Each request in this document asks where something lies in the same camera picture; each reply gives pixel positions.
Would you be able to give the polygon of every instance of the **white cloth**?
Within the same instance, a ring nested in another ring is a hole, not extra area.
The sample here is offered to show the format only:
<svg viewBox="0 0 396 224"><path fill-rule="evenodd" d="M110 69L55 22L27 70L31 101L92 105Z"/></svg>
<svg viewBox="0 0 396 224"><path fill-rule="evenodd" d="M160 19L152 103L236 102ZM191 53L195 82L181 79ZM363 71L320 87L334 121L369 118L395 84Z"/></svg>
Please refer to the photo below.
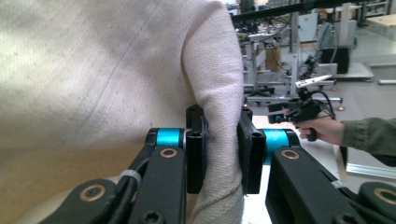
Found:
<svg viewBox="0 0 396 224"><path fill-rule="evenodd" d="M210 139L194 222L241 221L242 59L221 2L5 0L0 11L0 157L143 143L151 127L183 128L198 103Z"/></svg>

